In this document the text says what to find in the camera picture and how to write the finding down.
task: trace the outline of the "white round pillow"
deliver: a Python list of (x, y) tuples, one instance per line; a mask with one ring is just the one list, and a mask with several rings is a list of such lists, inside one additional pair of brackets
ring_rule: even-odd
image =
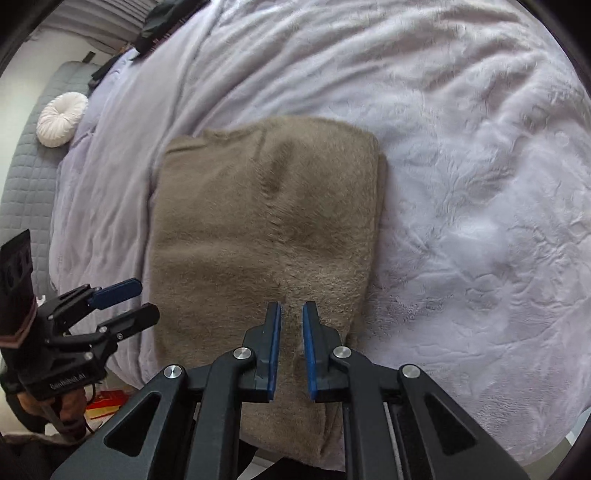
[(88, 105), (88, 98), (78, 92), (68, 92), (54, 98), (39, 115), (37, 138), (46, 147), (68, 143)]

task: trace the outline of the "blue gripper pad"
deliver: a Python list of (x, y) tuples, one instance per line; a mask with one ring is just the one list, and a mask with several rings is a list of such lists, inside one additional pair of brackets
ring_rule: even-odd
[(137, 297), (142, 293), (142, 282), (130, 278), (107, 288), (97, 290), (88, 305), (94, 309), (105, 310), (122, 301)]
[(310, 393), (310, 398), (315, 401), (318, 393), (316, 356), (314, 354), (314, 340), (312, 338), (312, 329), (310, 328), (308, 308), (305, 304), (302, 309), (301, 319), (302, 334), (304, 336), (304, 354), (306, 355), (306, 370), (308, 372), (308, 392)]
[(275, 319), (273, 320), (273, 340), (271, 341), (271, 354), (269, 356), (269, 386), (267, 392), (269, 400), (275, 398), (277, 386), (277, 367), (279, 365), (279, 337), (281, 335), (281, 305), (277, 304)]

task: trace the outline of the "silver bolt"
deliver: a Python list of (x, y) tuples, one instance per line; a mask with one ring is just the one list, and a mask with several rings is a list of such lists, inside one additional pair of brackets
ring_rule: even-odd
[(418, 378), (421, 374), (421, 369), (416, 365), (404, 365), (402, 368), (402, 374), (406, 378)]
[(166, 378), (177, 378), (183, 373), (183, 367), (178, 365), (169, 365), (164, 369), (164, 376)]
[(351, 349), (348, 346), (338, 346), (333, 350), (333, 355), (336, 358), (349, 358), (351, 356)]
[(239, 360), (246, 360), (247, 358), (250, 358), (251, 355), (251, 350), (245, 346), (241, 346), (234, 350), (234, 358), (238, 358)]

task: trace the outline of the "gray quilted mat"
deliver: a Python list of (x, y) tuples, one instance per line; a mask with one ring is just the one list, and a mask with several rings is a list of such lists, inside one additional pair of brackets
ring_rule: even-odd
[(69, 61), (53, 75), (39, 97), (22, 131), (8, 170), (0, 201), (0, 245), (25, 229), (31, 230), (33, 289), (40, 297), (56, 295), (51, 286), (48, 256), (51, 212), (56, 192), (57, 167), (68, 152), (68, 145), (47, 148), (35, 134), (41, 110), (66, 92), (87, 94), (90, 75), (98, 69), (92, 63)]

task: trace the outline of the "folded brown blanket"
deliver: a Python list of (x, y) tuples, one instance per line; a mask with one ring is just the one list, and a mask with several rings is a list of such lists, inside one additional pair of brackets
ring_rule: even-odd
[(373, 135), (318, 118), (272, 118), (171, 142), (150, 258), (161, 365), (196, 367), (242, 344), (282, 304), (275, 401), (244, 404), (247, 441), (318, 465), (338, 444), (334, 404), (308, 397), (301, 309), (315, 300), (348, 344), (374, 254), (385, 161)]

